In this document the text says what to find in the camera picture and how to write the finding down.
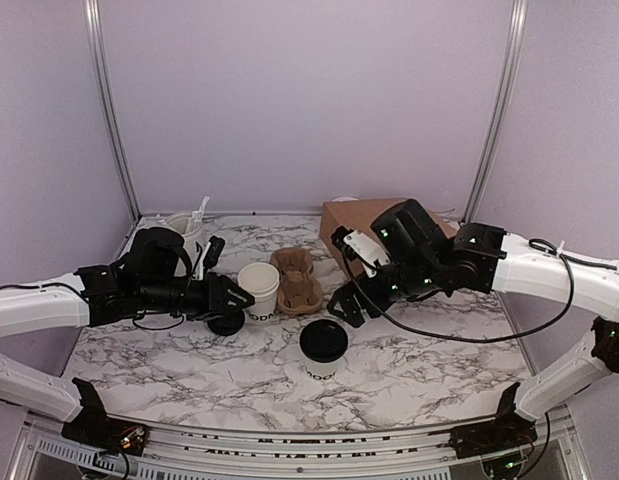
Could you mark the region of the black cup lid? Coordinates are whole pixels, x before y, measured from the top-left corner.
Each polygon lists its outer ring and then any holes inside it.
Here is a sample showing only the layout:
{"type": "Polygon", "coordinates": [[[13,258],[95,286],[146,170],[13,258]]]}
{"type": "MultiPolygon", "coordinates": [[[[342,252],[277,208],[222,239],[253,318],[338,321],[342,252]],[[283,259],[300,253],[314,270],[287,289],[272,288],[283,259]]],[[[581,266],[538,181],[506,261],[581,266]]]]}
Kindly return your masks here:
{"type": "Polygon", "coordinates": [[[299,345],[302,353],[312,361],[331,363],[340,359],[347,351],[348,335],[336,322],[319,319],[302,329],[299,345]]]}

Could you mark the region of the single white paper cup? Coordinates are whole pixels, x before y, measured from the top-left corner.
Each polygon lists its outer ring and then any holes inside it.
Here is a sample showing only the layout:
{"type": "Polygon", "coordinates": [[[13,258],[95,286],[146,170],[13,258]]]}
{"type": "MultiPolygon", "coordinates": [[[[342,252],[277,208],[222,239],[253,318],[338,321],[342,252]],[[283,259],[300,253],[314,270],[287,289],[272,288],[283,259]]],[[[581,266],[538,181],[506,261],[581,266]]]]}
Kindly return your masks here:
{"type": "Polygon", "coordinates": [[[303,355],[304,368],[308,375],[314,380],[330,380],[338,372],[343,364],[344,355],[339,355],[337,358],[327,362],[318,361],[314,358],[303,355]]]}

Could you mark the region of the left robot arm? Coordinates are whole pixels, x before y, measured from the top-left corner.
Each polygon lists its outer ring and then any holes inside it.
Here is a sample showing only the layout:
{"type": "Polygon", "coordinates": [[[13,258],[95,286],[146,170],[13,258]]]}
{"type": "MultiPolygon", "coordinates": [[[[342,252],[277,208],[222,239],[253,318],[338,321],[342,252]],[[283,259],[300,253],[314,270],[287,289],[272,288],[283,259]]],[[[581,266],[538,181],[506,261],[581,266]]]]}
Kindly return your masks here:
{"type": "MultiPolygon", "coordinates": [[[[0,338],[64,327],[99,327],[149,315],[219,321],[255,303],[252,294],[214,272],[225,242],[212,237],[196,259],[168,228],[139,230],[130,249],[109,265],[61,277],[0,286],[0,338]]],[[[0,401],[69,423],[95,445],[114,438],[95,388],[63,380],[0,353],[0,401]]]]}

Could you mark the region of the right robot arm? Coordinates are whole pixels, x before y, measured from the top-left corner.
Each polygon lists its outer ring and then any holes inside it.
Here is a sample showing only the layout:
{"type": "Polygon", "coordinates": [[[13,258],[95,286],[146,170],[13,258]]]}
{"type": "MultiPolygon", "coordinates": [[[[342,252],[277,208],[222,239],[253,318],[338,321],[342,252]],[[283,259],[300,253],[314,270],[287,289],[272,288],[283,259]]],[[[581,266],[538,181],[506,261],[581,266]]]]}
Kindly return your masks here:
{"type": "Polygon", "coordinates": [[[619,374],[619,260],[575,254],[540,239],[526,239],[481,223],[448,236],[414,199],[379,215],[372,232],[338,226],[330,235],[343,267],[362,263],[332,297],[339,316],[358,327],[363,318],[386,315],[401,299],[423,300],[468,289],[516,293],[563,303],[595,314],[591,329],[566,354],[532,378],[507,388],[484,438],[504,448],[524,424],[592,383],[619,374]]]}

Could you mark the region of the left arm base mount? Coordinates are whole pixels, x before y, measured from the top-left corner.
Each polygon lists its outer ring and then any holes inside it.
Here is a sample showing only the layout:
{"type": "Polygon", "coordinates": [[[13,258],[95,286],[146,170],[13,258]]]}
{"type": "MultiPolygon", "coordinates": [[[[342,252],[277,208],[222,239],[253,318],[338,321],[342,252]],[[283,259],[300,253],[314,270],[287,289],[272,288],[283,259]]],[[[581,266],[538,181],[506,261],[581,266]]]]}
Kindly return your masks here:
{"type": "Polygon", "coordinates": [[[140,457],[146,446],[148,427],[109,416],[90,382],[74,378],[72,383],[80,394],[82,409],[75,419],[63,424],[62,437],[105,451],[122,451],[140,457]]]}

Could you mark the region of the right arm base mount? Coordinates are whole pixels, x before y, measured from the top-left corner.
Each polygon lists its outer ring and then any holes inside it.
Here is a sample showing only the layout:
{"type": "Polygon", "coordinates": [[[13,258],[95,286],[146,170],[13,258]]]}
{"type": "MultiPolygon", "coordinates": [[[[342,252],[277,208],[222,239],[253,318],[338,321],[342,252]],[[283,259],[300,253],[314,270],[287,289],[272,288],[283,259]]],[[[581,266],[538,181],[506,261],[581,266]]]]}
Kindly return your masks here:
{"type": "Polygon", "coordinates": [[[535,421],[526,420],[515,412],[515,394],[519,387],[520,383],[516,382],[503,391],[493,419],[450,430],[449,445],[458,459],[496,453],[538,439],[535,421]]]}

